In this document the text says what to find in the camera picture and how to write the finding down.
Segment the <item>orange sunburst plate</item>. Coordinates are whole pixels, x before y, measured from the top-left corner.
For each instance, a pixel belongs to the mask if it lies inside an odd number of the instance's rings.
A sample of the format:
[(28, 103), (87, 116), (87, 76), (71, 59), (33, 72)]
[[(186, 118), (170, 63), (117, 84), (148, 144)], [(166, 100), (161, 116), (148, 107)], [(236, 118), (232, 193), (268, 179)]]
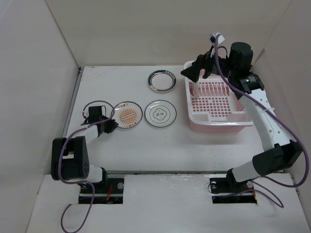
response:
[(136, 102), (124, 101), (114, 107), (113, 119), (118, 123), (120, 129), (131, 129), (136, 127), (142, 120), (143, 110)]
[(193, 82), (193, 83), (192, 83), (192, 89), (193, 89), (193, 95), (194, 95), (196, 98), (199, 98), (199, 97), (200, 97), (200, 94), (199, 94), (199, 86), (198, 86), (198, 83)]

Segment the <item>white plate with characters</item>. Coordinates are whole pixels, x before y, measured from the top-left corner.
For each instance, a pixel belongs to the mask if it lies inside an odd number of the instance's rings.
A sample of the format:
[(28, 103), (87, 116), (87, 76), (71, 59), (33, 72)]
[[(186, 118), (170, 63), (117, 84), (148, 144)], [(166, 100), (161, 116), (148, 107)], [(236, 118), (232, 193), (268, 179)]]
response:
[(166, 128), (175, 122), (177, 110), (169, 101), (155, 100), (146, 106), (144, 118), (153, 127)]

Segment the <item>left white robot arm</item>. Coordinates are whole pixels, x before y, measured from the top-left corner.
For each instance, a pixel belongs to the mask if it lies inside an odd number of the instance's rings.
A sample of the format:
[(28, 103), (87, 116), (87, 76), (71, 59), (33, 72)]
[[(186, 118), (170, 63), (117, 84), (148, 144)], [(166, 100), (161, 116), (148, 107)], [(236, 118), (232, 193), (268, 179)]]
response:
[(103, 115), (101, 106), (88, 108), (88, 116), (80, 127), (67, 137), (55, 138), (52, 142), (51, 176), (66, 184), (91, 183), (99, 193), (108, 189), (106, 170), (90, 164), (87, 146), (102, 134), (112, 133), (118, 126), (110, 115)]

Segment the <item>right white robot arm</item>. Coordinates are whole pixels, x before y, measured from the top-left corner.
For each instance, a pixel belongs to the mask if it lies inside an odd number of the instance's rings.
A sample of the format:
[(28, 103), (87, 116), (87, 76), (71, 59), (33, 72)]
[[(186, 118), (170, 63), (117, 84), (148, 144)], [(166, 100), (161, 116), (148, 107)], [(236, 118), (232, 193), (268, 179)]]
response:
[(263, 152), (241, 166), (228, 170), (224, 178), (214, 178), (217, 193), (236, 192), (258, 177), (291, 168), (306, 153), (298, 137), (275, 115), (260, 77), (251, 71), (253, 51), (249, 44), (235, 42), (226, 56), (218, 56), (219, 42), (201, 54), (181, 74), (191, 81), (191, 93), (198, 93), (189, 104), (192, 129), (228, 125), (236, 114), (227, 101), (230, 93), (247, 110), (259, 133)]

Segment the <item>pink plastic dish rack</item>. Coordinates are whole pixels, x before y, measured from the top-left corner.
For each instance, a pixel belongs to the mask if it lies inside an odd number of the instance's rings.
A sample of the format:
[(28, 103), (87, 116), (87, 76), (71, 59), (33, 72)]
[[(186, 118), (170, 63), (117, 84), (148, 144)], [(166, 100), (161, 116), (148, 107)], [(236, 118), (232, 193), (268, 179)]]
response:
[(192, 81), (184, 78), (189, 127), (198, 133), (238, 133), (253, 121), (229, 86), (218, 75), (198, 81), (200, 97), (193, 95)]

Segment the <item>green rimmed white plate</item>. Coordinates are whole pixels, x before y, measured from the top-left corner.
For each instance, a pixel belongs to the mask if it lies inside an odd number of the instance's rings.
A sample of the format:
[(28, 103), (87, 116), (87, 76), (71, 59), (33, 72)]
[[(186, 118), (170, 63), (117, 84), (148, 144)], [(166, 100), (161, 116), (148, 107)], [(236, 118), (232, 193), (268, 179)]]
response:
[(155, 92), (172, 91), (177, 83), (176, 76), (168, 70), (156, 70), (148, 77), (148, 86)]

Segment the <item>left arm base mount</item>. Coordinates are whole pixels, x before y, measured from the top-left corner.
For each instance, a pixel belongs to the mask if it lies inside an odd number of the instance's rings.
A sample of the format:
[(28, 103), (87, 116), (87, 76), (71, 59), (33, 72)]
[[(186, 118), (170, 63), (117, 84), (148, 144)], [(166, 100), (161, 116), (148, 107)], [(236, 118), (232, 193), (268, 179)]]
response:
[[(79, 204), (90, 204), (92, 188), (89, 185), (80, 185)], [(95, 183), (94, 204), (123, 204), (124, 177), (108, 178), (107, 184)]]

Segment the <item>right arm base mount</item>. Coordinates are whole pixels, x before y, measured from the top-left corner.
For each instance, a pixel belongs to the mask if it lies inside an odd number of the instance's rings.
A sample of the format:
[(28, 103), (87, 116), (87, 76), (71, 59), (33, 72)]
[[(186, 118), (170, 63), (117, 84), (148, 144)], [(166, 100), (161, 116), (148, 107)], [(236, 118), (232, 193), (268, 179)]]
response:
[(211, 177), (208, 185), (213, 204), (257, 204), (253, 188), (251, 180), (230, 184), (225, 177)]

